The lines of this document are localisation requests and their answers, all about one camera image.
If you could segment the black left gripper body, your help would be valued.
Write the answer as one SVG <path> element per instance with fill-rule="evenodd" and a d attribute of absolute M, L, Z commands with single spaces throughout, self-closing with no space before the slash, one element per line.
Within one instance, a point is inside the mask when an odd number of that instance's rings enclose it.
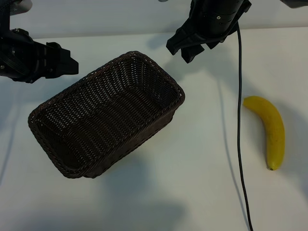
<path fill-rule="evenodd" d="M 22 29 L 0 32 L 0 74 L 16 82 L 34 83 L 48 73 L 47 47 Z"/>

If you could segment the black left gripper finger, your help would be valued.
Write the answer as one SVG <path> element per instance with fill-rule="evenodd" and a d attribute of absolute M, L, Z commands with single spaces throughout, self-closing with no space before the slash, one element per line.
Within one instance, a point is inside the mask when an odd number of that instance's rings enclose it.
<path fill-rule="evenodd" d="M 56 66 L 52 67 L 45 78 L 58 78 L 63 75 L 76 75 L 79 73 L 79 64 L 76 60 L 69 58 L 59 62 Z"/>
<path fill-rule="evenodd" d="M 63 49 L 58 43 L 56 42 L 47 42 L 47 47 L 49 48 L 50 54 L 52 57 L 57 60 L 59 63 L 68 63 L 71 59 L 70 51 Z"/>

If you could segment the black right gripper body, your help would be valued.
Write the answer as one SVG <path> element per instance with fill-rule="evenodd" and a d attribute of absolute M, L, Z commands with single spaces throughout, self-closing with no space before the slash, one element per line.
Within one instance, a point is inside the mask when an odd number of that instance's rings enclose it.
<path fill-rule="evenodd" d="M 189 18 L 181 28 L 194 31 L 200 45 L 213 49 L 236 30 L 235 25 L 251 5 L 248 0 L 193 0 Z"/>

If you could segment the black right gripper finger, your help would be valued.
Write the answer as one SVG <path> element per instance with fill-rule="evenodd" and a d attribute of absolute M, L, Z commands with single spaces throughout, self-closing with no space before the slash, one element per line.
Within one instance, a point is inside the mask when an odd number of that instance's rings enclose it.
<path fill-rule="evenodd" d="M 202 45 L 189 45 L 187 47 L 181 48 L 181 56 L 186 63 L 190 63 L 195 56 L 199 55 L 204 51 Z"/>
<path fill-rule="evenodd" d="M 179 49 L 199 45 L 200 41 L 194 31 L 186 28 L 179 28 L 166 44 L 166 48 L 172 55 L 175 55 Z"/>

